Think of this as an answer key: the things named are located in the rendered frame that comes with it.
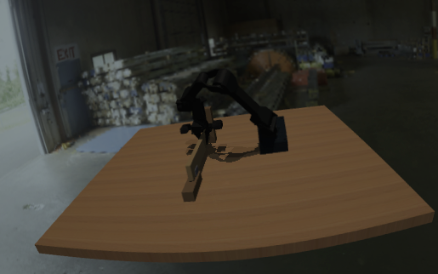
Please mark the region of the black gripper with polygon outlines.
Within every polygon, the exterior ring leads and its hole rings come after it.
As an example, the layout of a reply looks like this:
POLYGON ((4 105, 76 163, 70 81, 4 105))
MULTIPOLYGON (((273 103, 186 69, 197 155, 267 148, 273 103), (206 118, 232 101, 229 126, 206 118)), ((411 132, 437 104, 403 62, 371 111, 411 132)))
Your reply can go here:
MULTIPOLYGON (((202 116, 204 116, 206 118, 206 112, 203 111, 203 112, 199 112, 199 113, 192 113, 193 121, 194 121, 194 117, 195 116, 197 116, 197 118, 202 118, 202 116)), ((222 127, 223 127, 222 120, 214 120, 213 123, 209 123, 208 124, 208 129, 205 130, 206 144, 208 144, 208 136, 209 136, 209 133, 212 132, 212 129, 214 129, 214 130, 222 129, 222 127)), ((191 134, 194 134, 198 139, 200 138, 201 133, 199 133, 199 132, 193 133, 191 125, 189 123, 188 124, 183 124, 180 127, 180 133, 181 134, 187 134, 189 130, 191 130, 191 134)))

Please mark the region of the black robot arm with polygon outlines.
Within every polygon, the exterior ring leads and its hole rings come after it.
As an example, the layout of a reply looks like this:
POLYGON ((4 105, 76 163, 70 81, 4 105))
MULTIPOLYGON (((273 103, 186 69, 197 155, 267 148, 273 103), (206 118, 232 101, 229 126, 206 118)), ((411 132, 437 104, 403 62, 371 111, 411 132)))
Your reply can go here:
MULTIPOLYGON (((278 115, 266 106, 259 106, 237 85, 232 71, 227 69, 200 72, 196 81, 191 86, 186 87, 181 99, 176 101, 178 111, 191 111, 192 113, 205 111, 203 101, 206 99, 203 96, 195 99, 202 88, 207 88, 214 93, 228 94, 233 100, 236 100, 252 114, 250 120, 259 128, 263 138, 277 136, 276 119, 278 115), (208 79, 212 77, 215 77, 213 85, 207 85, 208 79)), ((208 121, 204 116, 202 118, 195 116, 191 128, 193 133, 202 133, 204 129, 208 129, 208 121)))

